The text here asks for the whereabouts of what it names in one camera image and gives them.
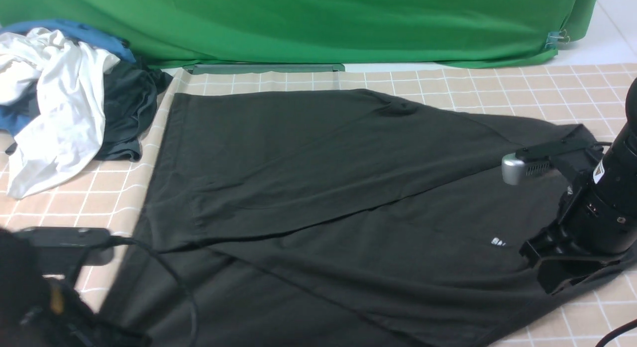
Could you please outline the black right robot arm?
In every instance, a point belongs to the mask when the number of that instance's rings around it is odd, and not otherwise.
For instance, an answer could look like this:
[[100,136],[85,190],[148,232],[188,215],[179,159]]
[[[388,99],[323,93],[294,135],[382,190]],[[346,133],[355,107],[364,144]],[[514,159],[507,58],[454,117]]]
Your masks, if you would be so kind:
[[501,160],[503,181],[559,172],[569,182],[557,217],[520,249],[551,295],[621,263],[636,242],[636,83],[627,92],[627,121],[611,143],[564,138],[524,147]]

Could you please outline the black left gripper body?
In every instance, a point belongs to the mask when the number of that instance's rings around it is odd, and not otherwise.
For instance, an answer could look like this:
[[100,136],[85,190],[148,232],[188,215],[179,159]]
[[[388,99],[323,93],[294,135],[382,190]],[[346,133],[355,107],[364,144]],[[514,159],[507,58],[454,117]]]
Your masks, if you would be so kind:
[[152,338],[98,317],[55,279],[1,280],[3,347],[150,347]]

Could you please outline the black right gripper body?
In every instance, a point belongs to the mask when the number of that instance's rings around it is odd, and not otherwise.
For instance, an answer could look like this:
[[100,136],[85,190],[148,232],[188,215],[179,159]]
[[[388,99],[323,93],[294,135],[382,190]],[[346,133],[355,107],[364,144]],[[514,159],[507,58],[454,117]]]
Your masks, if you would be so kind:
[[607,202],[590,186],[566,194],[555,220],[519,250],[554,295],[621,263],[635,244],[635,216]]

